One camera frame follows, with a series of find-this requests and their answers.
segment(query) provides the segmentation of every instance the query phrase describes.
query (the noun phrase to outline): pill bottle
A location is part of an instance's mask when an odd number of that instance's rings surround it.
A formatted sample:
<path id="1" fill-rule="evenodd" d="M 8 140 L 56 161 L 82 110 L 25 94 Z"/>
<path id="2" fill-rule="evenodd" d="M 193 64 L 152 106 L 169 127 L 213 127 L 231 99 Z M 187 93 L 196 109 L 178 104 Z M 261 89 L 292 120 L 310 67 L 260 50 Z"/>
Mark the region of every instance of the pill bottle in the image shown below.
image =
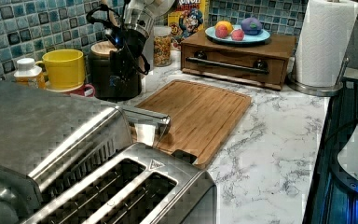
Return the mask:
<path id="1" fill-rule="evenodd" d="M 155 26 L 154 29 L 155 66 L 163 67 L 171 64 L 171 27 Z"/>
<path id="2" fill-rule="evenodd" d="M 35 65 L 34 59 L 24 58 L 17 61 L 17 71 L 14 73 L 16 82 L 31 88 L 45 89 L 45 77 L 42 68 Z"/>

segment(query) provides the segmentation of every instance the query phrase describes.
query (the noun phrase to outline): marble countertop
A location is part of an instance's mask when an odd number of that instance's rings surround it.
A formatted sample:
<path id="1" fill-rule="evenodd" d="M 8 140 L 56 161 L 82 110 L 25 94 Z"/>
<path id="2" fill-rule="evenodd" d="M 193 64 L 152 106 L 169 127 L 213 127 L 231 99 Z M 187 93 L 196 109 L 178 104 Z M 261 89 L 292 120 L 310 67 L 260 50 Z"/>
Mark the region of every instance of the marble countertop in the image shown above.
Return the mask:
<path id="1" fill-rule="evenodd" d="M 301 223 L 329 98 L 184 74 L 180 52 L 172 51 L 172 64 L 155 67 L 141 94 L 120 104 L 137 105 L 175 79 L 252 97 L 208 168 L 217 186 L 217 223 Z"/>

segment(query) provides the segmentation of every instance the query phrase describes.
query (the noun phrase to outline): blue plate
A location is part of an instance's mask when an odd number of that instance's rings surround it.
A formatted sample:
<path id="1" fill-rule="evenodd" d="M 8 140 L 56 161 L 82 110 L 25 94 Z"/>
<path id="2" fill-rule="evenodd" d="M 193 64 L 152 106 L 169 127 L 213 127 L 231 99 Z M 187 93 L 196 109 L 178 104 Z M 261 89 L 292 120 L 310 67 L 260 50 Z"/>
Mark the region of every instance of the blue plate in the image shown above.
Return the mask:
<path id="1" fill-rule="evenodd" d="M 234 30 L 238 30 L 241 28 L 241 26 L 233 25 L 233 28 L 234 28 Z M 226 38 L 217 37 L 214 34 L 214 27 L 209 27 L 208 29 L 206 29 L 205 34 L 208 37 L 212 38 L 213 40 L 216 40 L 217 42 L 228 43 L 228 44 L 252 44 L 252 43 L 265 41 L 270 37 L 269 32 L 267 32 L 264 29 L 262 29 L 260 34 L 258 34 L 258 35 L 245 35 L 245 37 L 243 38 L 242 41 L 232 40 L 231 35 L 227 36 Z"/>

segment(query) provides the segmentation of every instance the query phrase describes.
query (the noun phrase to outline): wooden cutting board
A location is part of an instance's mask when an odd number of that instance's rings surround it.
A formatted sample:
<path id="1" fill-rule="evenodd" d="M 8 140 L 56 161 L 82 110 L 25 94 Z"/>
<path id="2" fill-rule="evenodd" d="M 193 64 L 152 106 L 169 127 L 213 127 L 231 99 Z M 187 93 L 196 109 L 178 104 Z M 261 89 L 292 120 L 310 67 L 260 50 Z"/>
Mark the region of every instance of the wooden cutting board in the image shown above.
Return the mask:
<path id="1" fill-rule="evenodd" d="M 181 149 L 197 157 L 203 169 L 225 143 L 251 103 L 251 97 L 234 91 L 174 80 L 136 107 L 167 114 L 170 131 L 157 148 L 172 154 Z"/>

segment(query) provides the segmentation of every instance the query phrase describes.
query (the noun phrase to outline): paper towel roll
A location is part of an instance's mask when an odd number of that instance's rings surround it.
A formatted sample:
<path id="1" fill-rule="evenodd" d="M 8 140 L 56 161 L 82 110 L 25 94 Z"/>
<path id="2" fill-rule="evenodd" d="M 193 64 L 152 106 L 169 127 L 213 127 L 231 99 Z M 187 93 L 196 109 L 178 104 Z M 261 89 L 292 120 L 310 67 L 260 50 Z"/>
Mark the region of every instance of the paper towel roll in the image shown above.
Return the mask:
<path id="1" fill-rule="evenodd" d="M 295 79 L 312 87 L 332 87 L 358 13 L 358 3 L 309 0 L 296 50 Z"/>

